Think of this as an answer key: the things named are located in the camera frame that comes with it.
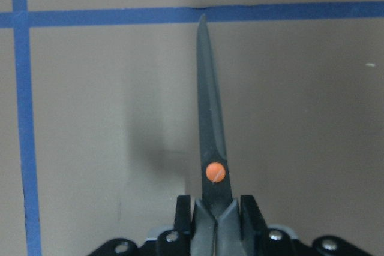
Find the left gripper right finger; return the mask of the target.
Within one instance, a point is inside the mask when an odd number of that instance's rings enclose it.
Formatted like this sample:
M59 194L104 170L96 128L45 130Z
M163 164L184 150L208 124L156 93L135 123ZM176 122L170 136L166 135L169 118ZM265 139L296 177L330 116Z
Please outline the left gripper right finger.
M261 235L267 228L264 217L252 195L241 196L241 227L243 235Z

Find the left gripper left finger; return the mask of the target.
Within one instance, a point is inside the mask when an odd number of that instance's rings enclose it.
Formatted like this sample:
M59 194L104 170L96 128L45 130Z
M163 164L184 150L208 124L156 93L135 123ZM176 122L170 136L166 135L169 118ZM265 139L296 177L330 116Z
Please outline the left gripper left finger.
M191 198L189 195L177 197L173 229L185 235L191 234Z

